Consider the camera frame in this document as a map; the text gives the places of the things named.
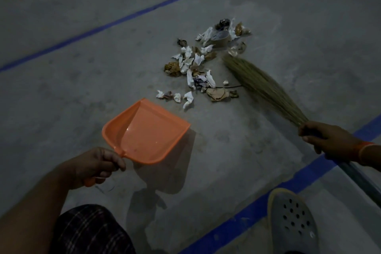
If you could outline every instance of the checkered fabric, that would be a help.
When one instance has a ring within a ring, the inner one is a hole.
[[[50,254],[135,254],[126,231],[106,208],[83,205],[59,216]]]

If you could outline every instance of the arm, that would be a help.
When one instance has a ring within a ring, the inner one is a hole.
[[[0,219],[1,253],[48,253],[53,229],[70,189],[90,177],[111,176],[124,161],[114,152],[95,148],[48,173]],[[101,184],[105,179],[96,179]]]
[[[309,129],[319,131],[323,139],[306,136]],[[328,159],[358,162],[381,171],[381,146],[365,145],[364,141],[338,126],[308,121],[299,127],[299,136],[313,145],[317,154],[326,153]]]

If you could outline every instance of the debris pile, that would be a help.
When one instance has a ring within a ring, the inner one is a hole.
[[[204,33],[198,34],[196,41],[200,43],[200,47],[196,45],[191,47],[186,40],[177,39],[177,44],[181,47],[180,53],[172,57],[175,59],[174,61],[165,64],[164,72],[172,77],[186,75],[188,86],[192,90],[206,92],[214,102],[219,102],[225,98],[239,97],[236,90],[229,91],[226,88],[229,85],[227,80],[223,82],[223,87],[217,87],[210,69],[204,67],[205,62],[217,57],[217,52],[213,51],[214,48],[227,49],[227,52],[232,56],[237,56],[245,51],[246,44],[243,41],[228,46],[231,41],[251,34],[250,29],[243,26],[242,22],[236,25],[234,23],[234,18],[232,20],[222,19]],[[181,94],[173,94],[171,91],[163,93],[158,90],[156,97],[181,102]],[[186,101],[183,108],[186,109],[193,102],[192,91],[186,93],[183,99]]]

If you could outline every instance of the orange dustpan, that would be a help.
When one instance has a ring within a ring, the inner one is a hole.
[[[141,164],[158,163],[191,125],[143,98],[104,125],[102,136],[119,156]],[[85,186],[95,184],[86,179]]]

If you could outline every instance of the orange wristband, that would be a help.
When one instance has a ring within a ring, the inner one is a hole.
[[[372,143],[371,141],[363,141],[363,142],[359,143],[358,145],[355,145],[354,150],[355,150],[355,153],[356,153],[356,156],[358,159],[358,163],[360,165],[366,165],[362,161],[361,155],[362,155],[362,152],[364,151],[364,149],[368,146],[371,146],[371,145],[375,145],[375,143]]]

